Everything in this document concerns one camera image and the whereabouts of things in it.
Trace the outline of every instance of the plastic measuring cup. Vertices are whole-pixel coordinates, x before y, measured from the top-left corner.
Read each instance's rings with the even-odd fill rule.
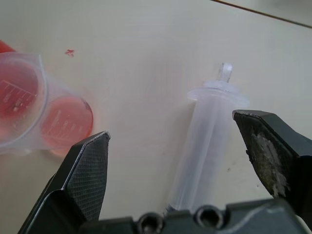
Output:
[[[92,127],[89,104],[45,74],[39,55],[0,54],[0,152],[66,149]]]
[[[228,83],[232,65],[222,64],[219,78],[188,93],[196,100],[186,142],[175,175],[167,211],[196,211],[213,199],[215,179],[226,148],[232,111],[249,101]]]

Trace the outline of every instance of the red liquid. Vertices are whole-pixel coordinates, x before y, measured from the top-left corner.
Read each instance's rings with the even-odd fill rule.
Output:
[[[0,40],[0,53],[14,50]],[[0,118],[20,117],[34,102],[38,80],[33,68],[21,61],[0,61]]]
[[[0,126],[0,142],[6,140],[9,135],[8,129]]]
[[[50,103],[47,112],[41,133],[52,148],[71,147],[92,131],[92,110],[79,97],[60,97]]]

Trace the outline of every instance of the plastic syringe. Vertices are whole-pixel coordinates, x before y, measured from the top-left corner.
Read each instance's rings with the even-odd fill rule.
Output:
[[[213,199],[219,165],[226,148],[232,111],[249,106],[228,82],[232,65],[223,63],[219,77],[188,93],[196,100],[186,142],[175,175],[167,211],[196,211]]]

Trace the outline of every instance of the textured gripper pad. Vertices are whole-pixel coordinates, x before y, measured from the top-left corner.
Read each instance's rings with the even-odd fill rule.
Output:
[[[108,142],[103,133],[85,144],[80,159],[65,188],[88,221],[98,220],[107,179]]]

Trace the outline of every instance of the measuring cup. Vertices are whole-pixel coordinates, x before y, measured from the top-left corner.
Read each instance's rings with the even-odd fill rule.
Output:
[[[89,104],[48,76],[40,55],[0,53],[0,152],[66,149],[92,127]]]

